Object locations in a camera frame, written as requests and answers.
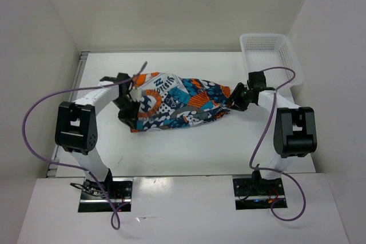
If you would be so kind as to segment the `colourful patterned shorts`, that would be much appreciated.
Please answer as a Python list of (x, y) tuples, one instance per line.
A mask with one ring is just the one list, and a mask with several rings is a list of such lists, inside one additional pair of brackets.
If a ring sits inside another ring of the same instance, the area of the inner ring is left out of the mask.
[(198, 126), (230, 113), (230, 87), (212, 81), (155, 72), (134, 77), (132, 90), (140, 104), (132, 133)]

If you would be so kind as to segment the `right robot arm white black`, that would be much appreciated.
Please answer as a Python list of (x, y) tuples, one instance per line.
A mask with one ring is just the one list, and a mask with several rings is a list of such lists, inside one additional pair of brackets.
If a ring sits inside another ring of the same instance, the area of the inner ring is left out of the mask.
[(232, 110), (245, 111), (249, 105), (256, 105), (269, 111), (269, 118), (259, 141), (262, 142), (271, 125), (275, 155), (269, 163), (254, 165), (254, 158), (260, 143), (254, 148), (249, 160), (253, 169), (250, 182), (236, 184), (234, 193), (241, 199), (247, 199), (252, 193), (264, 195), (273, 193), (273, 186), (285, 175), (293, 158), (304, 158), (315, 152), (317, 136), (315, 112), (311, 107), (299, 106), (279, 94), (279, 87), (266, 84), (265, 71), (248, 74), (246, 84), (239, 83), (226, 105)]

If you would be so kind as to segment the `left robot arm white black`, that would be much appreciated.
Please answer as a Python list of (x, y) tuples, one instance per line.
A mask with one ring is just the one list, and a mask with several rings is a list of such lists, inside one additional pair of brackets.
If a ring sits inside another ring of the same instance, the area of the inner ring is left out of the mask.
[(55, 142), (83, 168), (85, 189), (93, 189), (101, 198), (114, 193), (114, 183), (111, 170), (103, 163), (96, 148), (97, 115), (112, 102), (119, 109), (118, 119), (134, 130), (140, 103), (130, 95), (132, 87), (133, 80), (126, 73), (103, 77), (86, 95), (73, 102), (62, 102), (58, 108)]

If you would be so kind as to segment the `white perforated plastic basket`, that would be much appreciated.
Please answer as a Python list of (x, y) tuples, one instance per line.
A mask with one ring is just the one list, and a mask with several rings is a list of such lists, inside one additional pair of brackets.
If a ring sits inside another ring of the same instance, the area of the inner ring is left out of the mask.
[(289, 86), (303, 84), (304, 76), (300, 60), (286, 35), (250, 33), (241, 35), (239, 41), (247, 72), (275, 67), (274, 70), (266, 72), (266, 81), (267, 85), (277, 87), (293, 76), (291, 71), (282, 69), (287, 67), (296, 73)]

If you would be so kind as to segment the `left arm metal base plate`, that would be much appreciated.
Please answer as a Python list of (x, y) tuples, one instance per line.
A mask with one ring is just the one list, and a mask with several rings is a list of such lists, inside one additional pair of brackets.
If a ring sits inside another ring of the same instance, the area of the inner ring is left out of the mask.
[[(83, 184), (71, 183), (71, 186), (81, 191), (79, 213), (107, 213), (112, 212), (105, 195), (97, 185), (85, 180)], [(133, 180), (116, 179), (109, 190), (109, 198), (118, 212), (131, 212)]]

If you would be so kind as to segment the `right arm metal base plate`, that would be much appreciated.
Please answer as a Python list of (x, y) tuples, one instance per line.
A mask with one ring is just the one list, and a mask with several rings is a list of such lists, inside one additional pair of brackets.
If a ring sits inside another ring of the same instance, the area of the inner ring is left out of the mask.
[(236, 210), (258, 210), (287, 208), (281, 178), (261, 179), (253, 175), (233, 177)]

